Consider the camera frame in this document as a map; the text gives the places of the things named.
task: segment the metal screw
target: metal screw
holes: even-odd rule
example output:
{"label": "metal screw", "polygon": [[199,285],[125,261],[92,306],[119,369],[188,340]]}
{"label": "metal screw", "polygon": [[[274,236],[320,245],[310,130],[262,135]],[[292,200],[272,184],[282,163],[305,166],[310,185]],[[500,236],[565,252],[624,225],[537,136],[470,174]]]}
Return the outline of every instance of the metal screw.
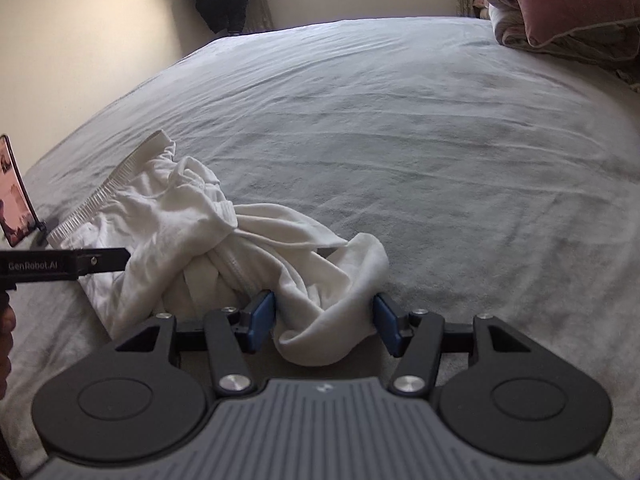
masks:
{"label": "metal screw", "polygon": [[426,386],[424,379],[415,375],[403,375],[394,381],[394,388],[406,394],[419,392]]}
{"label": "metal screw", "polygon": [[241,392],[251,386],[251,379],[244,375],[225,375],[218,383],[220,388],[228,392]]}

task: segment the white towel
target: white towel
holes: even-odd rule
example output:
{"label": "white towel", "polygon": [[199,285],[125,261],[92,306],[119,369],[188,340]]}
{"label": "white towel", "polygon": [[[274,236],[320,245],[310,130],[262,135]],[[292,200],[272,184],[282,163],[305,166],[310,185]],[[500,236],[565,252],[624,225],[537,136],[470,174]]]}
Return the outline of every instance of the white towel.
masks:
{"label": "white towel", "polygon": [[174,153],[154,133],[49,235],[54,248],[131,251],[124,272],[80,279],[112,337],[152,313],[242,307],[263,289],[276,295],[274,339],[293,363],[331,364],[374,333],[370,302],[388,271],[376,237],[347,242],[281,205],[233,205],[211,170]]}

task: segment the bed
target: bed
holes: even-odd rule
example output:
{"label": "bed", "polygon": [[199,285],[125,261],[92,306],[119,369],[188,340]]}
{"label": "bed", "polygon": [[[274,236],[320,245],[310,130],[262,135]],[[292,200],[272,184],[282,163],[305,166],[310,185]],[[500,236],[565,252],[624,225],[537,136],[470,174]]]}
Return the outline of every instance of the bed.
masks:
{"label": "bed", "polygon": [[[158,128],[235,203],[376,235],[405,309],[452,322],[491,312],[586,371],[614,404],[601,458],[640,471],[640,95],[622,81],[508,50],[463,18],[225,38],[44,156],[25,176],[36,210],[64,218]],[[12,305],[0,428],[28,474],[45,459],[34,393],[108,337],[77,283],[21,286]],[[375,338],[327,368],[267,346],[250,360],[259,376],[384,378],[394,365]],[[460,366],[447,360],[441,378]]]}

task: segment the small screen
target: small screen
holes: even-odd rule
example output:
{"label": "small screen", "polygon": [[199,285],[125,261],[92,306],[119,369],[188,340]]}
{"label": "small screen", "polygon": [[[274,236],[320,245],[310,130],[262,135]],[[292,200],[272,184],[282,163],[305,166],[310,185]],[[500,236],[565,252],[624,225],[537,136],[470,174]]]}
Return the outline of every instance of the small screen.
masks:
{"label": "small screen", "polygon": [[36,228],[36,215],[22,186],[6,136],[0,137],[0,226],[11,247]]}

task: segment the black bracket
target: black bracket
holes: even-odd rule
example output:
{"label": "black bracket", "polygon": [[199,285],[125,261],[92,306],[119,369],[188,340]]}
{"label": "black bracket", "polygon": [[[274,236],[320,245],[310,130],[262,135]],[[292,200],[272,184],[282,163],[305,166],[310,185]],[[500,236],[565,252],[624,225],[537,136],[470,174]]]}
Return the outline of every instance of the black bracket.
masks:
{"label": "black bracket", "polygon": [[[372,306],[388,352],[402,357],[389,391],[428,400],[476,449],[530,463],[600,449],[612,417],[606,391],[507,323],[491,315],[466,325],[427,310],[407,314],[385,294]],[[469,368],[435,388],[445,352],[468,354]]]}
{"label": "black bracket", "polygon": [[17,283],[74,281],[97,272],[124,270],[129,251],[75,249],[57,251],[0,251],[0,289],[15,290]]}
{"label": "black bracket", "polygon": [[264,290],[242,309],[228,306],[205,314],[202,321],[178,323],[176,351],[206,351],[216,397],[253,393],[257,384],[242,353],[260,349],[276,319],[276,299]]}

